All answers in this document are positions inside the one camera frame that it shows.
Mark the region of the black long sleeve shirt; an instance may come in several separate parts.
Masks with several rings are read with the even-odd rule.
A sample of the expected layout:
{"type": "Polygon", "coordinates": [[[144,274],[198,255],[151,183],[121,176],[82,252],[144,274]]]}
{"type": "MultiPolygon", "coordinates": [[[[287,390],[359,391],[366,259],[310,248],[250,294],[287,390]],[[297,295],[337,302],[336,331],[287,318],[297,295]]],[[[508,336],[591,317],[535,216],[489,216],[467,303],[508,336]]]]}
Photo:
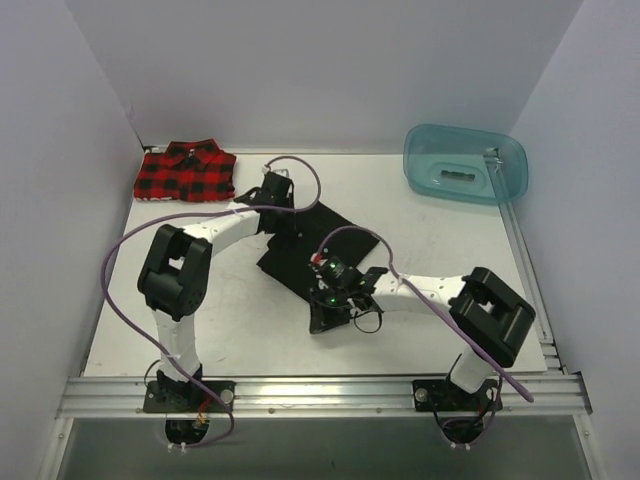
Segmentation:
{"type": "MultiPolygon", "coordinates": [[[[295,230],[277,233],[267,242],[267,252],[257,266],[303,301],[309,301],[309,291],[315,276],[309,267],[311,257],[325,238],[339,227],[351,222],[322,203],[295,216],[295,230]]],[[[336,233],[324,245],[322,256],[338,257],[347,266],[357,267],[379,244],[371,234],[347,229],[336,233]]]]}

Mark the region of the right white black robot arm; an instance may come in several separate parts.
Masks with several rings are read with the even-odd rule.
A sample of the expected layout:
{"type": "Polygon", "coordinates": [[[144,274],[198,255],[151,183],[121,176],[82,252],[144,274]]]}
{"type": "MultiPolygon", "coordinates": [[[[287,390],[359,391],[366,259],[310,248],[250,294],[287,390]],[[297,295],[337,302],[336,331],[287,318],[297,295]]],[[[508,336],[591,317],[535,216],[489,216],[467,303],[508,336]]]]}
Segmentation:
{"type": "Polygon", "coordinates": [[[346,325],[361,315],[434,314],[467,344],[443,385],[446,402],[465,409],[495,373],[512,367],[536,318],[534,308],[491,270],[468,275],[401,275],[391,268],[362,273],[336,257],[311,261],[312,334],[346,325]]]}

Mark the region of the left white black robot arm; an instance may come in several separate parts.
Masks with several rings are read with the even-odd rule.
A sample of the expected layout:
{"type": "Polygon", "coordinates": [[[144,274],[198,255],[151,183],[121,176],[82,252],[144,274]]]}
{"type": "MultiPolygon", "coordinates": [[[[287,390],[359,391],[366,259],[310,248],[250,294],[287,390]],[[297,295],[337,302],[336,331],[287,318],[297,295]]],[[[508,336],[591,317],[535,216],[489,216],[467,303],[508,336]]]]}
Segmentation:
{"type": "Polygon", "coordinates": [[[293,181],[267,172],[263,183],[231,202],[212,219],[158,228],[137,287],[151,309],[158,341],[165,349],[157,372],[157,393],[180,411],[201,402],[202,364],[195,341],[195,313],[203,303],[212,258],[261,233],[295,231],[293,181]]]}

